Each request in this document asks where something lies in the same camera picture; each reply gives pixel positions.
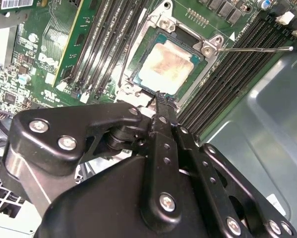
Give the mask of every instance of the black ram slot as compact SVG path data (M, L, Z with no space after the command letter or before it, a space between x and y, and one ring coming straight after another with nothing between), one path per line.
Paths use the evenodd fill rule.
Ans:
M106 47L110 47L108 43L110 42L110 39L116 30L119 18L123 14L124 8L126 6L126 1L127 0L115 1L113 7L110 9L108 19L100 32L100 37L98 41L95 43L95 47L92 53L90 54L90 57L86 64L87 66L80 77L79 81L83 81L83 88L88 88L88 85L91 81L91 78L88 78L88 75L90 73L90 70L92 69L92 66L95 63L95 59L99 56L99 54L100 57L102 57L104 49Z
M272 42L275 41L275 37L277 37L275 34L272 34L269 37L269 40L264 42L263 45L260 45L261 47L266 47L266 45L270 45L270 46L274 46L274 44L272 44ZM240 84L244 84L245 81L251 79L250 77L247 77L246 79L244 79L244 76L246 75L247 72L250 72L249 69L251 69L252 67L255 68L256 70L260 70L264 65L260 64L260 62L262 62L262 59L264 58L268 58L269 56L273 56L271 54L268 53L247 53L248 54L248 58L250 57L250 60L246 59L245 60L245 64L243 64L243 66L241 67L241 70L236 73L233 76L233 82L231 82L231 84L229 84L227 87L224 87L223 90L218 93L218 95L215 96L215 100L211 103L209 103L209 105L215 105L214 107L210 108L210 107L205 107L202 109L202 113L204 113L200 118L198 118L196 125L199 126L193 126L191 129L192 130L196 130L199 131L200 130L200 124L202 125L204 123L204 120L209 116L212 115L215 111L217 111L220 108L220 105L225 102L225 100L231 95L236 92L238 93L240 91L239 85Z
M87 39L86 39L86 41L84 43L81 55L80 55L80 57L78 59L77 64L74 67L74 70L73 70L73 73L72 73L73 77L76 77L77 74L78 74L78 71L80 70L81 63L82 63L82 61L83 61L83 59L84 59L84 57L85 57L85 55L86 55L86 53L88 51L88 48L90 46L90 42L91 42L92 38L94 37L93 34L94 34L96 28L98 28L98 27L101 28L101 29L103 28L103 26L105 24L105 19L107 18L108 14L109 14L109 10L105 10L105 9L110 9L112 7L113 1L114 0L101 1L101 5L99 7L98 13L94 16L93 24L92 24L91 29L89 31L88 37L87 37ZM101 18L103 13L104 13L104 17L103 17L104 20L102 20L100 22L100 18ZM100 36L100 34L95 35L96 38L95 38L94 42L97 42L99 36Z
M240 48L244 47L247 42L250 42L253 38L253 34L251 32L259 32L259 30L263 27L260 21L255 21L251 27L246 31L246 33L241 37L241 39L236 43L235 47ZM211 90L212 87L217 85L217 82L221 75L224 74L224 72L231 67L233 64L233 61L236 59L235 54L239 55L239 53L227 53L224 58L224 63L221 63L218 68L213 72L213 75L211 76L211 80L207 80L203 87L200 89L198 94L191 100L189 103L189 106L195 105L198 102L203 101L203 98L206 97L207 90ZM188 119L191 114L193 113L193 110L189 110L189 108L183 110L179 116L179 120L185 123L185 120Z
M132 15L131 20L128 23L128 26L126 28L126 30L124 31L124 35L122 38L122 41L120 42L119 46L117 47L117 50L115 52L110 52L110 55L112 55L112 58L110 60L109 66L107 67L107 69L105 70L105 73L103 74L103 77L101 79L101 83L99 84L99 86L97 88L95 88L95 96L96 98L99 98L102 93L103 90L105 89L107 83L109 82L110 78L111 78L111 74L118 62L118 60L120 59L120 56L122 55L127 42L129 42L129 39L132 37L132 35L134 34L134 30L136 28L136 25L138 24L138 19L142 13L143 8L146 6L148 0L143 0L141 3L136 3L136 5L134 6L134 14Z
M134 15L137 13L140 4L138 4L137 0L132 0L127 5L128 5L128 10L133 9L133 14L131 15L131 17L129 14L124 14L120 22L118 23L119 27L116 29L117 33L114 35L114 37L111 38L111 42L109 44L110 47L106 48L100 62L98 63L96 69L92 74L92 82L90 84L92 84L93 90L97 90L98 88L103 88L103 84L104 84L103 77L102 78L100 77L101 77L101 72L104 67L104 64L107 63L108 64L107 68L109 68L112 61L112 57L120 57L114 54L112 50L114 50L115 52L116 50L119 50L119 48L121 47L121 44L123 43L123 38L127 33L128 29L130 28L130 24L134 23L132 21L134 20ZM123 37L121 37L118 42L118 37L120 36L121 33L123 34Z
M289 40L284 31L265 20L257 18L234 47L273 48L284 45ZM179 122L192 133L201 135L272 57L273 54L268 53L227 53L180 113Z
M265 38L267 37L268 34L269 34L268 30L260 32L259 37L255 37L255 40L250 42L248 47L260 46L262 41L265 41ZM218 81L220 81L221 83L214 85L214 88L212 88L208 92L205 100L202 100L200 102L199 107L202 108L202 111L197 114L195 113L194 115L192 115L186 123L189 123L189 124L195 123L199 119L201 114L210 105L212 105L212 101L215 100L216 97L218 97L219 93L224 91L225 89L229 88L230 84L238 79L236 77L236 73L240 70L247 70L249 67L251 67L251 63L253 62L253 59L252 59L253 52L251 52L251 53L236 53L233 55L235 55L234 62L232 63L234 65L234 67L233 68L230 67L229 70L226 70L224 73L222 73L219 76Z

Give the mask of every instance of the white label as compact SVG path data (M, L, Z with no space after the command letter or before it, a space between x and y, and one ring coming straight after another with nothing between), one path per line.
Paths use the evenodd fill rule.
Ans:
M279 201L278 201L277 197L275 196L275 194L272 193L266 199L277 209L277 211L279 211L280 214L282 214L283 216L286 215L285 210L283 209L283 207L279 203Z
M45 79L45 83L53 85L55 83L55 80L56 80L56 76L48 72Z
M30 71L30 74L31 75L36 75L36 70L37 70L36 68L32 67L31 71Z
M1 2L1 9L10 9L16 7L32 6L34 0L3 0Z

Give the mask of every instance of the capacitor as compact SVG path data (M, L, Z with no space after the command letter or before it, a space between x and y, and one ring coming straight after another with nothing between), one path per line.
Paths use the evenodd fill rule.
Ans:
M38 36L35 33L29 34L28 39L32 43L37 43L39 40Z
M31 77L28 74L22 74L20 76L18 76L18 82L21 85L26 85L30 82Z
M271 2L269 0L258 0L257 1L257 7L261 10L266 10L271 5Z

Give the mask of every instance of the metal bolt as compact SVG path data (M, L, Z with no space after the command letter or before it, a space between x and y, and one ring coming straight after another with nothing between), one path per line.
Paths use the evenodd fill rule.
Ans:
M279 228L279 226L276 224L276 222L274 221L269 221L269 225L271 226L273 232L275 232L276 234L280 235L281 229Z
M183 126L180 129L185 134L188 134L189 133L188 130L186 128L184 128Z
M58 140L58 145L63 150L73 150L77 143L71 136L63 136Z
M211 145L208 145L208 150L209 150L212 154L215 154L215 153L216 153L216 150L215 150Z
M138 112L135 108L130 108L128 109L130 113L132 113L133 115L137 116L138 115Z
M227 224L228 227L230 228L231 232L236 235L240 236L241 235L241 228L239 227L238 223L236 220L234 220L232 217L227 218Z
M282 224L282 227L284 228L284 230L288 233L288 234L290 234L291 236L293 235L293 232L292 232L292 230L289 228L289 226L285 223L285 222L281 222L281 224Z
M167 194L162 194L159 197L159 202L162 208L167 212L173 212L175 210L175 201Z
M33 132L44 133L49 129L49 126L47 123L45 123L42 120L33 120L32 122L29 123L29 128Z
M170 26L170 22L166 20L161 20L159 25L162 29L166 30Z

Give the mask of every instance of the black metal bracket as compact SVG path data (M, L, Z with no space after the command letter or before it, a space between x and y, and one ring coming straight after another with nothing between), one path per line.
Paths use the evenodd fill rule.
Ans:
M195 210L209 237L297 237L292 225L214 146L196 146L193 135L178 125L170 98L158 94L154 104L153 118L127 103L19 113L0 170L4 185L28 197L43 215L58 196L80 186L69 184L79 163L129 149L145 159L138 209L155 234L171 234L186 219L186 198L178 189L181 171L190 177ZM33 129L33 121L47 130ZM64 137L71 138L67 148L59 143Z

